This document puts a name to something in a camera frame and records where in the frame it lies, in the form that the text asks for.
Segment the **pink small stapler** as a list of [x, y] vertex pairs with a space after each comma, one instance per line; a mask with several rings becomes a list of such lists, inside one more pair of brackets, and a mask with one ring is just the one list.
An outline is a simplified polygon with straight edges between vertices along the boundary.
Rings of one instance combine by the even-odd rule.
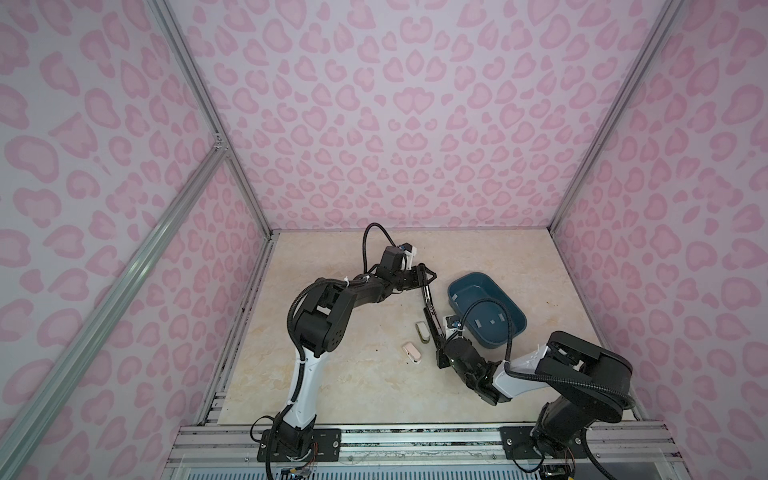
[[411, 363], [418, 364], [421, 362], [422, 354], [412, 342], [406, 342], [403, 344], [402, 350]]

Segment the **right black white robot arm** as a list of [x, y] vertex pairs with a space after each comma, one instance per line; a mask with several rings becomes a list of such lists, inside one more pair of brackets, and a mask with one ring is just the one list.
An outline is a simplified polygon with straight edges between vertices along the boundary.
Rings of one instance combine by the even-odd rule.
[[440, 341], [437, 358], [439, 367], [452, 368], [492, 406], [545, 386], [554, 389], [558, 397], [542, 407], [527, 442], [545, 457], [566, 453], [584, 429], [597, 421], [618, 423], [635, 407], [629, 361], [565, 331], [552, 333], [545, 346], [526, 356], [496, 362], [454, 333]]

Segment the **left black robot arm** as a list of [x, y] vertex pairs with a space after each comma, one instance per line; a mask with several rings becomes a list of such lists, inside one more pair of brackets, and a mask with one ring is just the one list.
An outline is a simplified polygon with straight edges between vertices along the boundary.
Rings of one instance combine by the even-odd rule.
[[415, 253], [409, 243], [388, 245], [377, 263], [364, 259], [362, 272], [353, 278], [319, 278], [291, 303], [286, 328], [296, 350], [294, 372], [286, 404], [273, 417], [263, 443], [267, 463], [277, 455], [302, 461], [314, 451], [323, 371], [344, 339], [353, 311], [394, 294], [425, 290], [437, 278], [425, 264], [413, 262]]

